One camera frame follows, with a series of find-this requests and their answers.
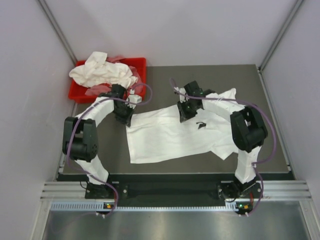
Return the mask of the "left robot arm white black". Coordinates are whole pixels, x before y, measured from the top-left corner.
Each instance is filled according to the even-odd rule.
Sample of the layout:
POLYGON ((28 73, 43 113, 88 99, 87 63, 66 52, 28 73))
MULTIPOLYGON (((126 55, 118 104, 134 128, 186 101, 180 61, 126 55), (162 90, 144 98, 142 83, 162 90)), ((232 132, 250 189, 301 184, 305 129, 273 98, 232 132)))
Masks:
POLYGON ((99 143, 97 126, 109 114, 129 127, 137 104, 142 97, 133 89, 127 90, 114 84, 111 91, 101 93, 82 113, 67 117, 63 126, 62 152, 66 163, 74 161, 88 177, 86 193, 88 198, 107 199, 116 197, 114 187, 108 183, 109 172, 98 157, 99 143))

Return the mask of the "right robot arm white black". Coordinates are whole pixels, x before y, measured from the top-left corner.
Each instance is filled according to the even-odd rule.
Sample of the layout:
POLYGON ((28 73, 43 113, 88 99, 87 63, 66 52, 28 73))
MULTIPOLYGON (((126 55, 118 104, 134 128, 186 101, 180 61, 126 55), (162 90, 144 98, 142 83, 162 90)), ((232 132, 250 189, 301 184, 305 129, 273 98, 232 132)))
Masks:
POLYGON ((223 97, 213 90, 203 90, 196 81, 179 88, 177 107, 181 123, 194 118, 199 110, 208 111, 230 123, 231 137, 238 149, 237 167, 233 182, 225 188, 230 198, 245 198, 256 184, 254 162, 268 136, 268 130, 260 111, 255 105, 240 103, 223 97))

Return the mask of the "white t shirt with print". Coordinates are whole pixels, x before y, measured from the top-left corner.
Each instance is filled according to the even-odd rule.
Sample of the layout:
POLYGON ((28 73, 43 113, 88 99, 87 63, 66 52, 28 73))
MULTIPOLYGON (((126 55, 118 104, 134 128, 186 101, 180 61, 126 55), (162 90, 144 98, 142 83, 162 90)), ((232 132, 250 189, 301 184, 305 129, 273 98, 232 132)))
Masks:
POLYGON ((207 152, 225 160, 238 152, 229 121, 199 109, 194 118, 180 122, 176 105, 134 114, 126 135, 132 164, 159 163, 207 152))

